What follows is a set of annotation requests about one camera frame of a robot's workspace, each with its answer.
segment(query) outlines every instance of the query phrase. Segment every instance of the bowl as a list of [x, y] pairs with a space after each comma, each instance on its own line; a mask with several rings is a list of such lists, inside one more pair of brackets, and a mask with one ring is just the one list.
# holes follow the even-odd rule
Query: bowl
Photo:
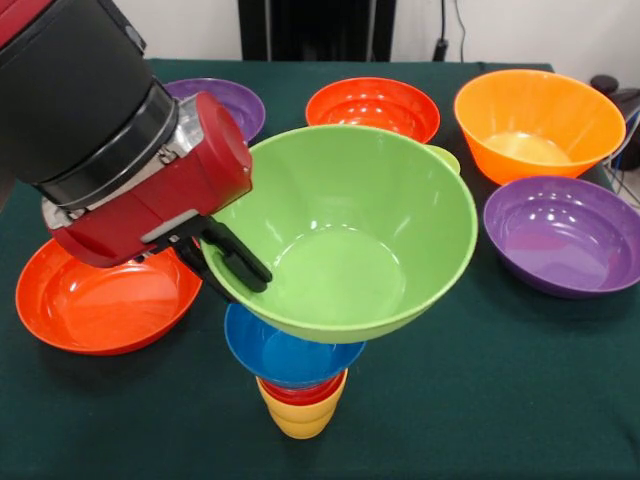
[[171, 250], [112, 268], [75, 259], [50, 240], [31, 257], [16, 288], [24, 326], [74, 353], [117, 355], [158, 340], [184, 315], [202, 280]]
[[231, 352], [247, 370], [284, 388], [312, 387], [335, 377], [365, 347], [365, 342], [326, 344], [293, 337], [239, 304], [227, 307], [224, 332]]
[[438, 107], [425, 93], [389, 78], [359, 77], [318, 90], [306, 108], [309, 125], [351, 124], [390, 130], [427, 143], [440, 126]]
[[215, 218], [273, 280], [252, 292], [216, 247], [202, 251], [221, 285], [275, 328], [320, 343], [380, 337], [426, 311], [467, 267], [473, 198], [424, 145], [325, 125], [271, 137], [251, 154], [253, 190]]
[[640, 279], [640, 216], [592, 183], [514, 181], [491, 195], [484, 225], [515, 275], [548, 294], [592, 297]]
[[310, 405], [289, 405], [272, 397], [256, 378], [258, 390], [273, 421], [291, 438], [306, 440], [320, 434], [331, 421], [347, 383], [345, 371], [338, 388], [327, 398]]
[[282, 388], [267, 382], [263, 378], [260, 379], [260, 384], [269, 395], [283, 403], [288, 403], [289, 405], [311, 405], [333, 394], [342, 383], [342, 377], [345, 372], [346, 370], [343, 370], [335, 377], [308, 388]]
[[626, 132], [604, 95], [538, 70], [481, 75], [458, 92], [454, 111], [478, 168], [499, 185], [532, 176], [575, 178], [613, 153]]
[[264, 126], [266, 110], [262, 100], [253, 90], [239, 83], [218, 78], [188, 78], [167, 83], [165, 88], [179, 100], [198, 92], [211, 93], [231, 114], [247, 143]]

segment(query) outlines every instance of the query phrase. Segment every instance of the orange bowl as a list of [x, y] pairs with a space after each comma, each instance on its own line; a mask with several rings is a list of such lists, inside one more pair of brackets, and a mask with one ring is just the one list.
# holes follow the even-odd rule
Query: orange bowl
[[575, 178], [613, 153], [625, 122], [604, 95], [538, 70], [502, 70], [462, 87], [454, 102], [478, 168], [499, 185], [536, 175]]
[[440, 126], [438, 107], [425, 93], [388, 78], [358, 77], [331, 83], [307, 103], [309, 125], [365, 125], [405, 135], [420, 143]]
[[85, 355], [117, 355], [162, 337], [191, 306], [202, 280], [171, 251], [95, 268], [49, 240], [16, 288], [20, 320], [36, 338]]

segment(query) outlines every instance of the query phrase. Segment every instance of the white wall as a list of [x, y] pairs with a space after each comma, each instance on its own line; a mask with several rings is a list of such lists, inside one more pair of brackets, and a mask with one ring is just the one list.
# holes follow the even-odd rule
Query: white wall
[[[640, 87], [640, 0], [458, 0], [465, 61], [548, 62], [582, 81], [609, 73]], [[459, 60], [461, 30], [446, 0], [447, 61]], [[430, 60], [440, 0], [398, 0], [392, 61]]]
[[115, 0], [147, 42], [146, 57], [242, 59], [236, 0]]

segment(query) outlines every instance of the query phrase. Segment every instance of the red bowl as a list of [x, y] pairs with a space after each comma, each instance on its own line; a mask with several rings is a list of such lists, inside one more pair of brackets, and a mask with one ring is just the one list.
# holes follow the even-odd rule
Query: red bowl
[[118, 355], [167, 333], [201, 286], [170, 249], [144, 263], [95, 268], [49, 240], [20, 275], [16, 307], [27, 330], [49, 345], [85, 355]]
[[342, 373], [335, 377], [309, 388], [282, 388], [269, 383], [262, 378], [260, 378], [259, 381], [262, 388], [264, 388], [267, 393], [276, 400], [288, 405], [303, 406], [312, 405], [330, 397], [340, 386], [345, 372], [346, 370], [343, 370]]
[[318, 90], [306, 109], [309, 125], [365, 125], [427, 143], [440, 127], [440, 112], [429, 96], [388, 78], [341, 80]]

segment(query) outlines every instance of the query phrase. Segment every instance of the table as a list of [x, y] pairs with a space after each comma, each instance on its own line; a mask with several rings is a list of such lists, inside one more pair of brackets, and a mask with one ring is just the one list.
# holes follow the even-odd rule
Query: table
[[[461, 161], [478, 208], [495, 188], [453, 117], [455, 92], [495, 64], [151, 60], [163, 81], [211, 76], [264, 100], [266, 138], [304, 126], [321, 86], [380, 75], [425, 90], [433, 140]], [[548, 65], [532, 68], [549, 69]], [[588, 178], [602, 182], [602, 173]], [[15, 312], [22, 266], [46, 241], [38, 195], [0, 216], [0, 478], [638, 478], [640, 296], [566, 301], [524, 286], [481, 229], [473, 260], [422, 318], [371, 341], [325, 432], [291, 440], [226, 347], [225, 304], [203, 289], [166, 337], [92, 358], [34, 339]]]

